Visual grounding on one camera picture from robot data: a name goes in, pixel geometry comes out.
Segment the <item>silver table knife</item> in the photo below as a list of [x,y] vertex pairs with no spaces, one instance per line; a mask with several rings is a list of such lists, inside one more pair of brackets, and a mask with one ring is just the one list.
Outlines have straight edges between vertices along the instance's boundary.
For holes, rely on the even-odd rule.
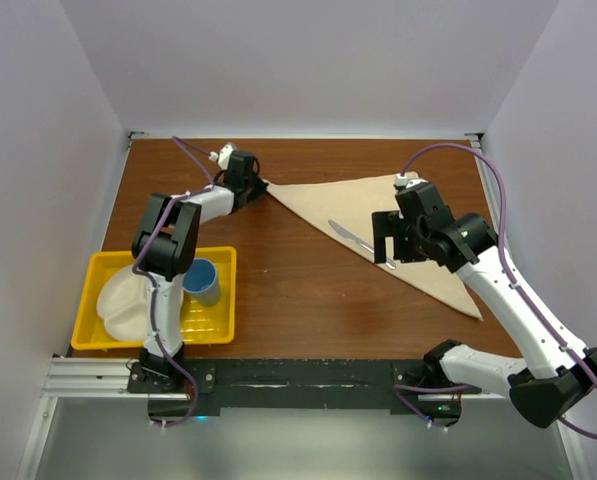
[[346,229],[344,226],[339,224],[333,219],[329,219],[327,221],[328,226],[331,230],[341,239],[349,244],[353,244],[363,250],[365,253],[369,255],[369,260],[373,262],[375,260],[375,251],[374,247],[360,238],[358,235],[354,234],[350,230]]

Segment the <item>beige cloth napkin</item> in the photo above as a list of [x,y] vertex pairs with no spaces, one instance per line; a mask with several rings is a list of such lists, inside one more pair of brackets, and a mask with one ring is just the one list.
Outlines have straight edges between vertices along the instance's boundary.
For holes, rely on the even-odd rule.
[[478,321],[483,315],[457,275],[433,260],[402,262],[393,246],[399,214],[395,176],[384,175],[325,183],[275,184],[268,193],[312,227],[376,268]]

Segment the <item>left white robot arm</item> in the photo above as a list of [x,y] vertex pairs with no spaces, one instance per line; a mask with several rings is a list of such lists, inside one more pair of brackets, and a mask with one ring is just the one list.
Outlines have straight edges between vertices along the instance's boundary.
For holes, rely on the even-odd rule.
[[200,226],[234,214],[268,187],[253,153],[227,144],[214,158],[220,171],[204,188],[150,196],[131,246],[132,271],[146,279],[148,308],[138,378],[150,379],[163,392],[191,380],[182,365],[180,310],[182,276],[195,258]]

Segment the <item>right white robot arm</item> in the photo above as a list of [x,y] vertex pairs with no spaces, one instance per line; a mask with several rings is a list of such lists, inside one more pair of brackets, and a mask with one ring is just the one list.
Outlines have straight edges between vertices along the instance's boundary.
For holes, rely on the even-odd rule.
[[386,241],[402,263],[431,260],[455,274],[487,305],[521,355],[504,357],[446,340],[423,357],[420,393],[477,388],[506,397],[529,423],[562,420],[597,384],[597,347],[589,347],[546,307],[516,270],[479,214],[453,217],[436,186],[402,175],[393,211],[375,212],[374,261],[386,262]]

